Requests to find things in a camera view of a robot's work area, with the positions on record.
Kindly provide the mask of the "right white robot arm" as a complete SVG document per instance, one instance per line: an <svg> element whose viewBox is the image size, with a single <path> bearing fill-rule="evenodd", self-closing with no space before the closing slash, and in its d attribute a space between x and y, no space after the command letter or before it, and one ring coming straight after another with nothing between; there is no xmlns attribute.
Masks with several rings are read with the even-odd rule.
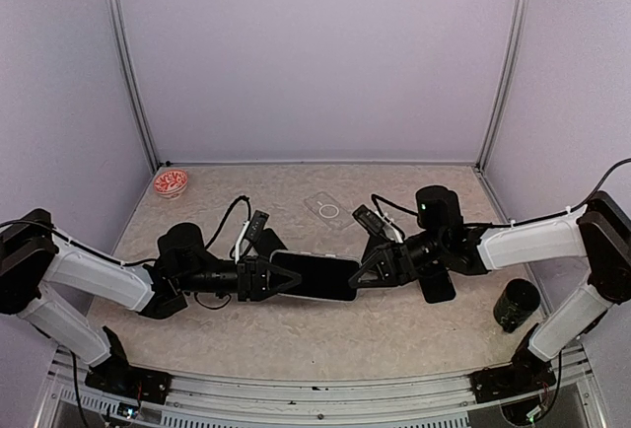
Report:
<svg viewBox="0 0 631 428"><path fill-rule="evenodd" d="M506 368L504 382L525 392L554 359L613 305L630 299L630 219L604 191L548 217L518 224L465 223L457 194L430 185L416 194L421 233L402 242L384 241L363 259L352 288L402 286L431 269L484 275L517 264L584 257L589 274L560 307L531 333L522 355Z"/></svg>

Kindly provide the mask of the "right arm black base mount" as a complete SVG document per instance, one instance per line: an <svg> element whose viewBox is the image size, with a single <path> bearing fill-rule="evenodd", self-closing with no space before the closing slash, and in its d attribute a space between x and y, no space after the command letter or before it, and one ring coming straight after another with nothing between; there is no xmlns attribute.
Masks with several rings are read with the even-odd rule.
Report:
<svg viewBox="0 0 631 428"><path fill-rule="evenodd" d="M474 371L468 376L477 403L535 392L557 383L551 363L540 360L527 349L537 327L538 324L534 325L526 333L509 363Z"/></svg>

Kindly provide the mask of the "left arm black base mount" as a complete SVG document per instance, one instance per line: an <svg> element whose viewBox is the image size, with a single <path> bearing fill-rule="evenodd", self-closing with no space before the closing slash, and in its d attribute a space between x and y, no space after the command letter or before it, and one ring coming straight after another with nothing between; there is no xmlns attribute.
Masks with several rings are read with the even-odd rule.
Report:
<svg viewBox="0 0 631 428"><path fill-rule="evenodd" d="M98 365L90 365L85 384L136 401L164 405L173 376L131 365L118 336L106 326L103 330L109 343L108 357Z"/></svg>

